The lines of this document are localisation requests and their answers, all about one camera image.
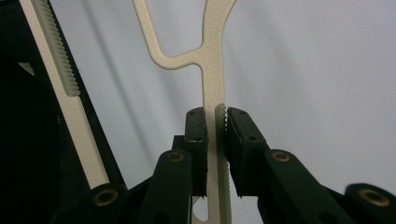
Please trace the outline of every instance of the beige 3d-printed part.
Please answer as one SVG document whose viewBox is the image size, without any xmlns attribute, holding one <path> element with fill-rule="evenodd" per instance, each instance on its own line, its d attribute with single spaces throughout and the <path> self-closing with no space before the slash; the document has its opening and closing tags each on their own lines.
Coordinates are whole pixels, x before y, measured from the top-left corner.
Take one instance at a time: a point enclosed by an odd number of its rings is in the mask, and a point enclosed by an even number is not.
<svg viewBox="0 0 396 224">
<path fill-rule="evenodd" d="M 90 188 L 108 183 L 78 87 L 47 0 L 21 0 Z"/>
<path fill-rule="evenodd" d="M 163 54 L 161 49 L 146 0 L 133 0 L 152 60 L 165 69 L 179 69 L 191 64 L 196 64 L 201 68 L 204 110 L 209 132 L 207 155 L 208 221 L 206 223 L 211 224 L 231 223 L 230 192 L 227 189 L 229 187 L 228 166 L 224 156 L 218 155 L 217 152 L 215 110 L 225 101 L 222 37 L 225 22 L 235 1 L 206 0 L 202 45 L 198 49 L 175 57 L 168 57 Z M 203 222 L 193 217 L 192 223 Z"/>
</svg>

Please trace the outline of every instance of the y-shaped plastic piece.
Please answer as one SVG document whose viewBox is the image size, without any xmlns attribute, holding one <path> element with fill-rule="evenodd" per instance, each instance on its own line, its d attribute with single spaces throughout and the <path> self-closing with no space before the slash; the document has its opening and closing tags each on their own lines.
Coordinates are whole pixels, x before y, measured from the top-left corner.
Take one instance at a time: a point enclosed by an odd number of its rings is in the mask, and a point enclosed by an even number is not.
<svg viewBox="0 0 396 224">
<path fill-rule="evenodd" d="M 231 223 L 231 206 L 228 184 L 228 169 L 218 169 L 224 163 L 223 155 L 218 156 L 216 138 L 215 109 L 225 101 L 222 59 L 222 37 L 225 22 L 236 0 L 206 0 L 203 24 L 203 42 L 194 49 L 175 57 L 163 54 L 146 0 L 133 0 L 137 18 L 146 39 L 151 59 L 165 69 L 179 69 L 196 64 L 201 68 L 203 81 L 204 110 L 209 133 L 207 155 L 207 202 L 208 221 L 206 223 Z M 193 223 L 202 223 L 193 217 Z"/>
</svg>

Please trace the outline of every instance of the brass insert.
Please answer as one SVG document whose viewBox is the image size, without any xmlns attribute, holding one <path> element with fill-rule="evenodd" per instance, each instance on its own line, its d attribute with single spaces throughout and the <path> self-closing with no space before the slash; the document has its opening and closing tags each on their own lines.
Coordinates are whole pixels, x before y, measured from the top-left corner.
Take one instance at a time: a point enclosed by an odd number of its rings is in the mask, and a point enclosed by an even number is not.
<svg viewBox="0 0 396 224">
<path fill-rule="evenodd" d="M 387 197 L 376 192 L 373 189 L 360 189 L 359 195 L 365 201 L 372 203 L 376 206 L 386 207 L 390 205 L 390 200 Z"/>
<path fill-rule="evenodd" d="M 183 153 L 180 152 L 171 152 L 168 154 L 168 160 L 169 161 L 182 161 L 184 160 L 184 155 Z"/>
<path fill-rule="evenodd" d="M 93 196 L 93 203 L 97 206 L 107 206 L 114 203 L 119 197 L 119 193 L 114 189 L 103 189 Z"/>
<path fill-rule="evenodd" d="M 276 161 L 289 161 L 290 156 L 284 152 L 274 152 L 272 158 Z"/>
</svg>

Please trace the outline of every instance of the white backdrop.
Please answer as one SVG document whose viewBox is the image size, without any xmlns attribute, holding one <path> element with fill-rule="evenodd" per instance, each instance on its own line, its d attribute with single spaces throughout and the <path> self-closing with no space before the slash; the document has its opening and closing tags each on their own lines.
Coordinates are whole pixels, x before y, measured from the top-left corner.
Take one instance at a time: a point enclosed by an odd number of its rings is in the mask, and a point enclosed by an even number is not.
<svg viewBox="0 0 396 224">
<path fill-rule="evenodd" d="M 198 67 L 149 57 L 130 0 L 51 0 L 129 188 L 152 175 L 202 106 Z M 148 0 L 163 50 L 201 43 L 204 0 Z M 224 32 L 226 105 L 246 110 L 271 148 L 294 153 L 339 192 L 396 194 L 396 1 L 238 1 Z M 233 191 L 233 223 L 260 223 Z"/>
</svg>

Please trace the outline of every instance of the mounting hole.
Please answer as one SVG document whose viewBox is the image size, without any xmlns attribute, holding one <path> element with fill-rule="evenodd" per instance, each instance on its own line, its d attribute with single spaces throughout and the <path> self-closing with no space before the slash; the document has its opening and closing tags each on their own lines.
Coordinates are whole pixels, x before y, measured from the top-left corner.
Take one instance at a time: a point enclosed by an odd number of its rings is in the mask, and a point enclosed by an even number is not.
<svg viewBox="0 0 396 224">
<path fill-rule="evenodd" d="M 183 153 L 180 152 L 171 152 L 167 157 L 169 161 L 182 161 L 184 159 Z"/>
<path fill-rule="evenodd" d="M 276 161 L 289 161 L 290 156 L 284 152 L 274 152 L 272 158 Z"/>
<path fill-rule="evenodd" d="M 337 224 L 337 218 L 335 218 L 335 216 L 333 216 L 330 213 L 320 213 L 318 215 L 319 220 L 322 223 L 326 223 L 326 224 Z"/>
<path fill-rule="evenodd" d="M 373 189 L 360 189 L 359 195 L 363 200 L 368 203 L 372 203 L 373 205 L 386 207 L 390 205 L 390 200 L 384 195 L 376 192 Z"/>
<path fill-rule="evenodd" d="M 103 189 L 93 196 L 93 203 L 99 207 L 114 203 L 119 197 L 119 193 L 114 189 Z"/>
<path fill-rule="evenodd" d="M 171 220 L 171 214 L 168 211 L 161 211 L 155 215 L 153 220 L 156 224 L 166 224 Z"/>
</svg>

